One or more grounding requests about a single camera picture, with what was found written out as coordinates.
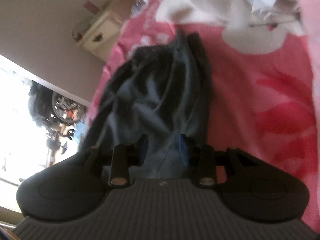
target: beige wall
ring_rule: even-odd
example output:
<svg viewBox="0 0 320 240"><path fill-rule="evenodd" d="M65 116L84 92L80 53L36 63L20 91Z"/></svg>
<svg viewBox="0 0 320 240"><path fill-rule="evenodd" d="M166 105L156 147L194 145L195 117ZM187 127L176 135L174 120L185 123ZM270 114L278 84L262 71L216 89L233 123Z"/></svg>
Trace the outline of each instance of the beige wall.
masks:
<svg viewBox="0 0 320 240"><path fill-rule="evenodd" d="M104 63L78 49L71 36L89 15L70 0L0 0L0 54L47 86L89 102Z"/></svg>

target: black fabric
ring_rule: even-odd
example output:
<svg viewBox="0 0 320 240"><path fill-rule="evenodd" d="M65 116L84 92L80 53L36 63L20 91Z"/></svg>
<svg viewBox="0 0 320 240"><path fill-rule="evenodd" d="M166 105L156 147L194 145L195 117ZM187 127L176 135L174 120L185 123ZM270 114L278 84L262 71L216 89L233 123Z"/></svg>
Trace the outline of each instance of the black fabric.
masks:
<svg viewBox="0 0 320 240"><path fill-rule="evenodd" d="M180 178L185 167L178 151L182 133L204 143L211 94L210 66L197 33L179 31L166 46L138 48L105 87L82 149L103 152L149 136L142 167L131 178Z"/></svg>

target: pink cloth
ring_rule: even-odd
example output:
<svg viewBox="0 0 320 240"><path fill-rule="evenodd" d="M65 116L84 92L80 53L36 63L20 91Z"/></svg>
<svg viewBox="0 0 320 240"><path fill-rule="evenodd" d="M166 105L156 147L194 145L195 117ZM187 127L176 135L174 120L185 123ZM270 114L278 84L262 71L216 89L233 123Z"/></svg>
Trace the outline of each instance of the pink cloth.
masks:
<svg viewBox="0 0 320 240"><path fill-rule="evenodd" d="M135 48L167 44L178 28L198 32L211 63L214 90L207 143L216 150L238 147L301 179L310 191L302 220L319 231L317 132L306 36L291 25L236 32L157 23L158 5L151 0L126 23L103 68L88 123L106 82Z"/></svg>

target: metal bolt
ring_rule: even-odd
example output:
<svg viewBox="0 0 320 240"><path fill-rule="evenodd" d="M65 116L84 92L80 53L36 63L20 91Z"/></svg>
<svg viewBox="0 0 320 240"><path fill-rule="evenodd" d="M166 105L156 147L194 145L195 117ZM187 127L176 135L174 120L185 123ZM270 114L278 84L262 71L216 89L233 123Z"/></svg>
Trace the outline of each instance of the metal bolt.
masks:
<svg viewBox="0 0 320 240"><path fill-rule="evenodd" d="M213 178L204 177L199 180L199 184L202 186L213 186L215 182Z"/></svg>
<svg viewBox="0 0 320 240"><path fill-rule="evenodd" d="M120 178L120 177L117 177L117 178L113 178L111 180L111 184L115 185L115 186L123 186L127 183L127 180L125 178Z"/></svg>

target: drawer handle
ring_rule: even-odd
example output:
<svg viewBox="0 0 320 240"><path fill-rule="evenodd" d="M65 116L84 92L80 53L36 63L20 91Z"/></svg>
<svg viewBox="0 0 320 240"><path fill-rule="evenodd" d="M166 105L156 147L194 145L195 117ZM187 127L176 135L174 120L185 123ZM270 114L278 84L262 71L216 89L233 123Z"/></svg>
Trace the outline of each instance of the drawer handle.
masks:
<svg viewBox="0 0 320 240"><path fill-rule="evenodd" d="M94 37L94 39L92 40L92 42L99 42L103 39L103 35L102 33L99 33L97 36Z"/></svg>

